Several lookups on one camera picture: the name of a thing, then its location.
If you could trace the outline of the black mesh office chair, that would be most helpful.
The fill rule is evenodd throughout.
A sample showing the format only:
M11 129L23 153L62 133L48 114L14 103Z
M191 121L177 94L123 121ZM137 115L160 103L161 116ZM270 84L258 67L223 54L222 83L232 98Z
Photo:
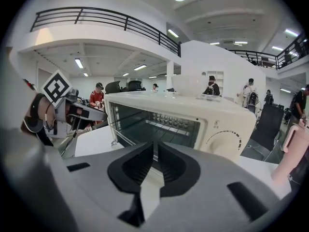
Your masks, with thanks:
M114 81L114 82L108 83L105 87L105 93L106 94L112 94L112 93L121 92L119 83L120 83L120 81Z
M126 84L126 87L122 89L122 92L132 92L132 91L145 91L146 89L142 87L141 81L133 80Z

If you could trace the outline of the person's left hand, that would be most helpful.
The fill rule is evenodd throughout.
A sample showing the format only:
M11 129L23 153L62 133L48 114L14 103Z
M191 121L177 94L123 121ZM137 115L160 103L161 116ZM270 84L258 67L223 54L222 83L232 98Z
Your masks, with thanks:
M45 118L46 126L49 129L53 129L56 123L56 113L55 113L54 106L47 98L44 98L44 101L43 101L43 111L44 111L43 115Z

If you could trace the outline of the white bowl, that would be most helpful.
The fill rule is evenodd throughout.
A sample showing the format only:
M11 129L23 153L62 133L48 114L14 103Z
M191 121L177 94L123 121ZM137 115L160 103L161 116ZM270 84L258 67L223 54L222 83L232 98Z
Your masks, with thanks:
M197 97L208 86L208 78L204 75L174 75L171 82L174 91L186 97Z

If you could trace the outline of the white wall shelf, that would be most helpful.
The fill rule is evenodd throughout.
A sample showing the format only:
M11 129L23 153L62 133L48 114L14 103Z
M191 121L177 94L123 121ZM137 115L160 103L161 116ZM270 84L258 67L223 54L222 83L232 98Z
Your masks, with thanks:
M207 77L214 76L214 82L218 85L220 95L223 95L224 90L224 72L223 71L207 71Z

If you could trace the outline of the black visitor chair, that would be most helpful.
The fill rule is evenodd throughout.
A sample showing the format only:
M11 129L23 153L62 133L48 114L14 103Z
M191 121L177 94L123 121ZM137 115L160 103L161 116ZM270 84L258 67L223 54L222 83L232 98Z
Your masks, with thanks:
M266 161L277 147L281 137L281 122L284 111L281 108L264 105L261 116L242 152L243 157Z

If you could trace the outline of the cream toaster oven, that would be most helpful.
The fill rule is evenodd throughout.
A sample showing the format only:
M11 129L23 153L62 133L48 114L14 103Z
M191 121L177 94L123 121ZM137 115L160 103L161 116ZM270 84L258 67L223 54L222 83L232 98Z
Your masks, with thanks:
M186 97L175 93L151 93L132 91L107 94L105 106L109 126L113 122L133 122L147 119L158 123L193 130L192 135L172 135L170 132L155 136L125 137L111 128L112 134L123 148L153 143L154 167L161 172L158 163L158 143L163 142L184 154L210 157L214 173L223 165L236 160L248 141L256 119L247 110L218 96L199 95ZM107 155L109 164L120 153ZM113 212L119 219L134 226L144 222L140 194L121 192L110 180L107 200L115 198Z

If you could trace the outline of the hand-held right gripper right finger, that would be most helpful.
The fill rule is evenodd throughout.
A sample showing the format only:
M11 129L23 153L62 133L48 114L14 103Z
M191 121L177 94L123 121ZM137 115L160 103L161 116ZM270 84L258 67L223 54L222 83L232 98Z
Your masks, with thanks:
M199 180L201 168L198 162L163 142L158 143L158 163L164 178L161 198L181 196Z

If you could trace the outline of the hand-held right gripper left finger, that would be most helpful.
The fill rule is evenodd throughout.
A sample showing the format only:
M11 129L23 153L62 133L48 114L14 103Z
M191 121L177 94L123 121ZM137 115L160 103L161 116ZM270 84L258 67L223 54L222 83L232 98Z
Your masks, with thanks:
M117 151L121 156L112 160L107 168L110 180L121 192L140 194L140 186L153 164L153 143L132 145Z

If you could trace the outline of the wire oven rack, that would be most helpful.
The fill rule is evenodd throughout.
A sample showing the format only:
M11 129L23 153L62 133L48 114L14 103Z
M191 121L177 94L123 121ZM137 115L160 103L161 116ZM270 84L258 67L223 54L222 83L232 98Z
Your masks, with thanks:
M158 123L147 119L133 122L117 121L110 124L111 128L125 137L136 138L142 135L155 136L157 133L166 134L170 132L172 135L191 136L193 130L180 126L173 126L169 123Z

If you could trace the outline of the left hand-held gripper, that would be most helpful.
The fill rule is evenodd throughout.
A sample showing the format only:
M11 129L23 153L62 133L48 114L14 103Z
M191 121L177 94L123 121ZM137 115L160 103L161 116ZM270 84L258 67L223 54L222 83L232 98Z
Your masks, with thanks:
M90 122L104 121L107 114L102 110L86 104L78 95L65 75L57 70L42 86L43 94L49 100L48 108L53 108L55 122L47 122L45 116L44 129L47 136L66 138L70 133L78 132L87 127Z

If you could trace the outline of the black balcony railing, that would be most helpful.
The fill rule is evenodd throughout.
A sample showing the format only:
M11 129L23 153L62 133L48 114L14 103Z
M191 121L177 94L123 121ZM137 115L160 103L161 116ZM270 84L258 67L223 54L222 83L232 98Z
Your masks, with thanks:
M273 50L278 50L279 53L269 54L249 50L229 51L249 61L254 66L279 70L309 55L309 38L301 33L285 49L280 50L277 47Z
M87 6L69 6L39 11L30 28L30 32L47 26L65 24L103 24L144 37L181 57L181 43L167 34L133 16L110 9Z

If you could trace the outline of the black wristwatch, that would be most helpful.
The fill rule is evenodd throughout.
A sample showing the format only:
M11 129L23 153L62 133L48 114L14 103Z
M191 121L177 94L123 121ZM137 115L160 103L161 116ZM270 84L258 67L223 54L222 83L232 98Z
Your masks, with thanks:
M31 118L39 119L39 115L38 115L39 103L40 103L41 99L44 98L44 97L45 97L45 95L42 94L42 93L36 94L34 100L31 103L31 106L30 106L29 114L30 114Z

